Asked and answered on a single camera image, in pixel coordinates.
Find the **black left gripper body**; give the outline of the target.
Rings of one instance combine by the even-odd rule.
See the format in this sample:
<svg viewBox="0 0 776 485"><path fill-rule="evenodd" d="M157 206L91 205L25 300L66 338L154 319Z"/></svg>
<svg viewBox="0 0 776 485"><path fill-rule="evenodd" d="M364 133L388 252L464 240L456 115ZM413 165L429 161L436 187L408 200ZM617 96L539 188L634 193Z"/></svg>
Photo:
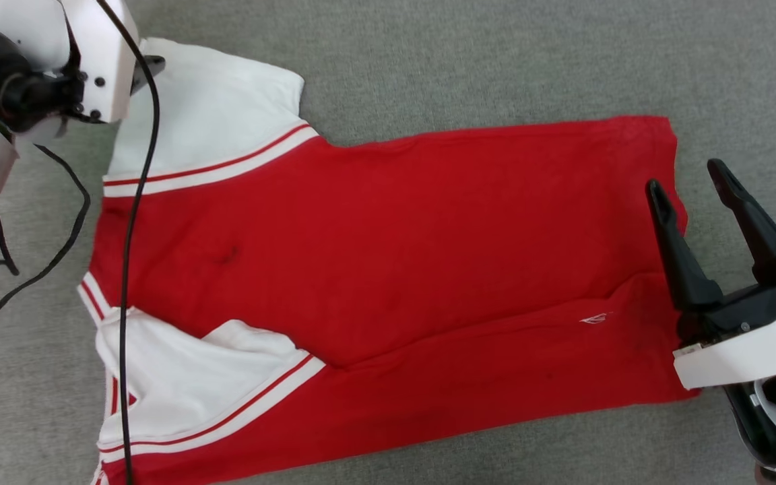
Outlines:
<svg viewBox="0 0 776 485"><path fill-rule="evenodd" d="M0 131L24 134L52 116L80 115L86 74L32 67L18 43L0 33Z"/></svg>

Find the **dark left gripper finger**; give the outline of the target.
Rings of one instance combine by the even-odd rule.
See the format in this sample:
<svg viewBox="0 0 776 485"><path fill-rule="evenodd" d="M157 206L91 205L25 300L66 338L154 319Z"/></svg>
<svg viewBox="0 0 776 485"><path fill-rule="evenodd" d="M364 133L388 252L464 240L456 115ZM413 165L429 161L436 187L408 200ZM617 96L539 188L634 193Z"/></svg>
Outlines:
<svg viewBox="0 0 776 485"><path fill-rule="evenodd" d="M166 59L160 55L145 55L142 57L145 61L145 67L148 70L143 69L142 64L136 61L135 69L133 69L133 79L131 82L131 95L135 95L143 87L148 85L148 80L153 79L164 71L166 67Z"/></svg>

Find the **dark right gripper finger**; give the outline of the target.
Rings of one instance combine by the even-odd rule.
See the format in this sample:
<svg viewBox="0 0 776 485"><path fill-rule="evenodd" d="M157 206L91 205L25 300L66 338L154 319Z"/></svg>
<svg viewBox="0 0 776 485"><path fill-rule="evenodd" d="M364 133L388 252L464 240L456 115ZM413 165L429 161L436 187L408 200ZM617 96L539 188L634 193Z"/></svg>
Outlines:
<svg viewBox="0 0 776 485"><path fill-rule="evenodd" d="M699 262L678 229L678 214L664 187L649 179L645 194L657 247L674 308L697 311L723 300L723 291L703 273Z"/></svg>
<svg viewBox="0 0 776 485"><path fill-rule="evenodd" d="M707 163L720 202L735 216L752 255L752 275L758 284L776 285L776 223L720 159Z"/></svg>

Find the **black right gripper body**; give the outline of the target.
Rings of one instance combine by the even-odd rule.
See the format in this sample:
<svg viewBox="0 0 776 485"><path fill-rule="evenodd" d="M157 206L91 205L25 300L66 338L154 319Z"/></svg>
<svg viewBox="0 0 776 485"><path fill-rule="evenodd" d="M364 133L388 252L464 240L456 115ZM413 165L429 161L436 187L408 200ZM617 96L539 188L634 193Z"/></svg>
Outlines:
<svg viewBox="0 0 776 485"><path fill-rule="evenodd" d="M724 295L692 260L694 280L687 280L687 295L675 298L680 311L676 332L683 347L711 345L776 321L776 285L754 284Z"/></svg>

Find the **red and white t-shirt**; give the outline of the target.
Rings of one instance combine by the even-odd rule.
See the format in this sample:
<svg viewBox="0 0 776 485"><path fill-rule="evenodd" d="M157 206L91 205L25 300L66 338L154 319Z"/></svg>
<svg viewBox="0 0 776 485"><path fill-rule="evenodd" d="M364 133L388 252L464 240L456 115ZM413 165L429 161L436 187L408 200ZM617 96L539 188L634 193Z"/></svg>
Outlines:
<svg viewBox="0 0 776 485"><path fill-rule="evenodd" d="M126 298L136 485L694 396L649 217L665 117L333 146L296 73L170 40Z"/></svg>

